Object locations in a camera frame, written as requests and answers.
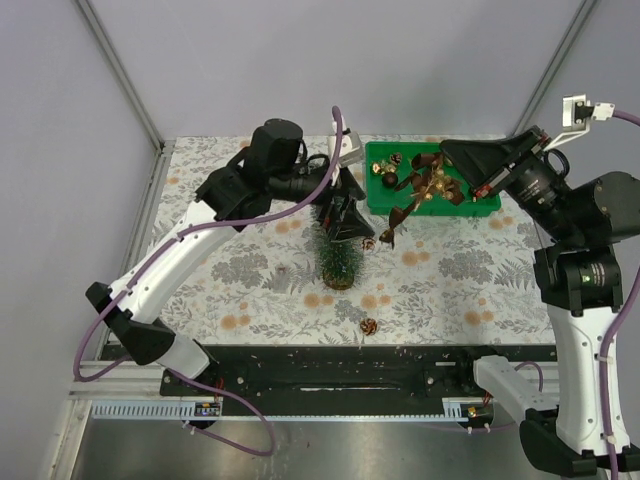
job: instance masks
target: floral tablecloth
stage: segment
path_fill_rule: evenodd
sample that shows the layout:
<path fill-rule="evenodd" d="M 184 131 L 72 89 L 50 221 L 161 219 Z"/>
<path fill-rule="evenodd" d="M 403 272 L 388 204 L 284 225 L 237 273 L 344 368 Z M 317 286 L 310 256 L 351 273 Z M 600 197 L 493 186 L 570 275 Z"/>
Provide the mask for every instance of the floral tablecloth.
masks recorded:
<path fill-rule="evenodd" d="M 248 140 L 177 140 L 153 242 L 182 215 L 209 172 Z M 326 137 L 306 142 L 310 154 L 327 150 Z M 362 168 L 354 167 L 360 182 Z M 248 227 L 196 269 L 161 317 L 204 344 L 553 343 L 533 277 L 533 249 L 539 245 L 533 223 L 511 199 L 502 202 L 488 218 L 410 217 L 398 231 L 395 250 L 377 242 L 366 253 L 362 278 L 344 292 L 327 288 L 319 277 L 308 249 L 308 209 Z M 272 212 L 287 206 L 276 202 Z M 384 230 L 385 218 L 370 215 L 364 205 L 360 209 L 378 233 Z M 367 317 L 379 330 L 364 337 L 359 322 Z"/>

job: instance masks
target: purple cable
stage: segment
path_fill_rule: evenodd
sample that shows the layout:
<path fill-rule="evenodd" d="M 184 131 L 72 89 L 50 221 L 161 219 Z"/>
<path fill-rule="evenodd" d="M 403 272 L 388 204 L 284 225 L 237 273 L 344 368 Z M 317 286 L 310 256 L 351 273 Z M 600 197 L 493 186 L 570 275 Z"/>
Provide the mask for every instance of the purple cable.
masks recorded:
<path fill-rule="evenodd" d="M 341 145 L 342 145 L 342 128 L 343 128 L 342 127 L 342 114 L 340 112 L 340 109 L 337 106 L 334 106 L 331 109 L 331 113 L 333 115 L 333 119 L 336 122 L 336 145 L 335 145 L 335 148 L 333 150 L 333 157 L 331 158 L 331 162 L 329 164 L 329 168 L 327 169 L 327 173 L 325 174 L 325 176 L 322 178 L 322 181 L 316 187 L 316 189 L 307 196 L 307 198 L 305 198 L 302 202 L 298 203 L 297 205 L 294 205 L 291 208 L 283 210 L 280 213 L 274 213 L 272 215 L 267 215 L 265 217 L 259 217 L 259 218 L 250 218 L 250 219 L 244 219 L 244 220 L 222 220 L 220 222 L 208 222 L 208 223 L 203 223 L 203 224 L 200 224 L 200 225 L 194 225 L 192 227 L 185 228 L 184 230 L 181 230 L 180 232 L 178 232 L 177 237 L 180 237 L 180 239 L 182 240 L 182 238 L 184 238 L 186 235 L 189 235 L 189 234 L 194 233 L 194 232 L 199 232 L 201 230 L 208 230 L 210 228 L 244 227 L 244 226 L 247 226 L 247 225 L 255 225 L 255 224 L 258 224 L 258 223 L 267 223 L 267 222 L 272 222 L 274 220 L 280 220 L 281 218 L 284 218 L 284 217 L 287 217 L 289 215 L 292 215 L 292 214 L 296 213 L 297 211 L 303 209 L 304 207 L 309 205 L 311 202 L 313 202 L 316 199 L 316 197 L 318 197 L 318 195 L 320 195 L 322 193 L 322 191 L 325 189 L 325 187 L 331 181 L 331 177 L 333 175 L 333 171 L 336 169 L 336 167 L 338 166 L 338 162 L 340 161 L 340 148 L 341 148 Z M 104 369 L 100 370 L 98 373 L 95 373 L 94 375 L 91 375 L 89 377 L 84 377 L 80 373 L 80 364 L 82 362 L 82 357 L 84 356 L 84 351 L 86 350 L 87 345 L 89 344 L 89 341 L 91 340 L 91 337 L 93 336 L 93 334 L 97 330 L 98 326 L 100 326 L 100 324 L 105 319 L 105 317 L 109 314 L 109 312 L 111 312 L 111 310 L 113 310 L 116 307 L 116 305 L 118 305 L 118 303 L 120 303 L 120 301 L 125 297 L 125 295 L 127 295 L 127 292 L 132 290 L 133 287 L 136 286 L 136 284 L 138 283 L 138 280 L 140 280 L 140 277 L 142 277 L 142 275 L 144 275 L 144 273 L 149 269 L 149 267 L 151 267 L 151 265 L 153 265 L 177 241 L 178 241 L 177 238 L 169 239 L 164 244 L 162 244 L 155 252 L 153 252 L 153 254 L 133 274 L 133 276 L 131 277 L 131 280 L 129 280 L 129 282 L 126 285 L 126 288 L 123 291 L 121 291 L 120 293 L 118 293 L 118 295 L 116 295 L 116 297 L 106 306 L 106 308 L 104 310 L 102 310 L 102 312 L 100 312 L 98 317 L 91 324 L 89 329 L 86 331 L 86 333 L 82 337 L 82 340 L 80 341 L 80 345 L 78 346 L 78 350 L 76 351 L 76 355 L 75 355 L 74 360 L 73 360 L 73 376 L 74 376 L 74 379 L 76 381 L 78 381 L 78 382 L 92 382 L 94 380 L 97 380 L 100 377 L 102 377 L 103 375 L 105 375 L 106 373 L 108 373 L 111 370 L 113 370 L 114 368 L 116 368 L 118 365 L 120 365 L 125 360 L 129 359 L 129 356 L 125 355 L 124 357 L 119 358 L 118 360 L 116 360 L 112 364 L 110 364 L 107 367 L 105 367 Z M 259 450 L 253 450 L 253 449 L 251 449 L 249 447 L 245 447 L 245 446 L 240 445 L 240 444 L 238 444 L 236 442 L 228 440 L 228 439 L 226 439 L 224 437 L 216 435 L 215 433 L 207 432 L 207 431 L 199 429 L 199 428 L 196 428 L 195 431 L 197 431 L 198 433 L 200 433 L 202 435 L 206 435 L 207 437 L 210 437 L 210 438 L 213 438 L 215 440 L 219 440 L 219 441 L 221 441 L 223 443 L 226 443 L 227 445 L 235 447 L 238 450 L 242 450 L 243 452 L 250 453 L 252 455 L 259 455 L 259 456 L 270 456 L 270 455 L 273 455 L 273 452 L 274 452 L 274 449 L 275 449 L 275 434 L 273 432 L 273 427 L 271 426 L 271 424 L 269 424 L 269 422 L 267 422 L 267 420 L 258 411 L 258 409 L 255 408 L 251 403 L 249 403 L 244 398 L 239 397 L 238 395 L 235 395 L 235 394 L 233 394 L 231 392 L 227 392 L 225 390 L 220 390 L 220 389 L 217 389 L 217 388 L 209 387 L 209 386 L 204 385 L 202 383 L 195 382 L 194 380 L 191 380 L 190 378 L 187 378 L 187 377 L 183 376 L 182 374 L 180 374 L 178 372 L 175 372 L 173 370 L 172 370 L 172 373 L 174 375 L 176 375 L 176 377 L 180 378 L 183 382 L 191 384 L 194 387 L 202 388 L 204 390 L 208 390 L 210 392 L 217 393 L 218 395 L 224 395 L 224 396 L 227 396 L 229 398 L 233 398 L 234 400 L 237 400 L 238 402 L 242 403 L 245 407 L 247 407 L 249 410 L 251 410 L 253 413 L 255 413 L 258 416 L 258 418 L 260 418 L 260 420 L 265 424 L 265 426 L 267 428 L 267 432 L 269 433 L 269 437 L 271 438 L 271 448 L 268 451 L 264 451 L 264 452 L 263 451 L 259 451 Z"/>
<path fill-rule="evenodd" d="M 173 375 L 175 375 L 177 378 L 179 378 L 185 383 L 188 383 L 189 385 L 200 388 L 202 390 L 206 390 L 211 393 L 215 393 L 216 395 L 223 395 L 225 397 L 233 398 L 234 400 L 240 402 L 242 405 L 247 407 L 249 410 L 251 410 L 251 412 L 253 412 L 260 419 L 260 421 L 267 428 L 267 433 L 269 434 L 269 438 L 271 439 L 271 446 L 269 447 L 269 450 L 264 450 L 264 451 L 254 450 L 253 448 L 245 447 L 244 445 L 240 445 L 239 443 L 229 440 L 228 438 L 221 437 L 220 435 L 216 435 L 215 433 L 207 432 L 206 430 L 202 430 L 201 428 L 192 427 L 195 432 L 198 432 L 199 434 L 205 435 L 209 438 L 213 438 L 214 440 L 218 440 L 222 443 L 226 443 L 227 445 L 237 448 L 238 450 L 241 450 L 250 455 L 257 455 L 260 457 L 270 457 L 271 455 L 273 455 L 276 448 L 276 434 L 273 431 L 273 425 L 271 425 L 271 423 L 266 418 L 264 418 L 264 415 L 262 415 L 262 413 L 260 413 L 260 411 L 256 407 L 254 407 L 247 400 L 240 397 L 239 395 L 236 395 L 235 393 L 227 392 L 226 390 L 221 390 L 219 388 L 205 385 L 204 383 L 196 382 L 195 380 L 191 380 L 190 378 L 185 377 L 184 375 L 182 375 L 179 372 L 176 372 L 175 370 L 169 369 L 169 371 L 173 373 Z"/>
<path fill-rule="evenodd" d="M 514 370 L 518 371 L 522 367 L 527 367 L 527 366 L 535 367 L 535 369 L 538 371 L 538 390 L 542 392 L 542 387 L 544 386 L 544 375 L 542 374 L 542 368 L 540 368 L 540 365 L 538 365 L 536 362 L 526 361 L 526 362 L 520 363 L 519 365 L 516 365 L 514 367 Z M 465 430 L 464 427 L 462 426 L 443 427 L 440 425 L 431 425 L 431 424 L 425 424 L 420 426 L 424 428 L 428 428 L 429 430 L 436 430 L 438 432 L 466 433 L 467 435 L 483 435 L 491 432 L 504 432 L 507 430 L 511 430 L 513 427 L 516 426 L 516 422 L 507 423 L 506 425 L 499 425 L 497 427 L 491 427 L 491 430 L 487 430 L 484 428 L 474 428 L 473 430 L 471 430 L 471 432 L 469 432 L 469 430 Z"/>
<path fill-rule="evenodd" d="M 636 117 L 627 112 L 623 112 L 621 110 L 614 110 L 613 117 L 619 118 L 621 120 L 625 120 L 627 122 L 633 123 L 640 127 L 640 117 Z M 633 281 L 633 286 L 631 287 L 631 292 L 629 292 L 629 297 L 627 301 L 622 306 L 620 313 L 616 316 L 616 319 L 613 321 L 607 333 L 604 335 L 604 339 L 602 340 L 602 345 L 600 346 L 600 357 L 607 358 L 609 356 L 609 347 L 611 346 L 611 342 L 613 341 L 613 337 L 616 336 L 618 330 L 622 326 L 622 323 L 625 321 L 627 316 L 629 316 L 629 312 L 633 308 L 633 304 L 638 297 L 638 292 L 640 292 L 640 268 L 638 269 L 638 273 L 636 273 L 636 278 Z M 604 424 L 604 434 L 606 436 L 613 435 L 613 420 L 611 418 L 611 400 L 609 398 L 609 368 L 607 362 L 599 362 L 598 370 L 600 373 L 600 406 L 602 408 L 602 422 Z M 615 445 L 607 442 L 607 453 L 609 454 L 609 461 L 611 463 L 611 480 L 618 480 L 618 457 L 616 455 Z"/>

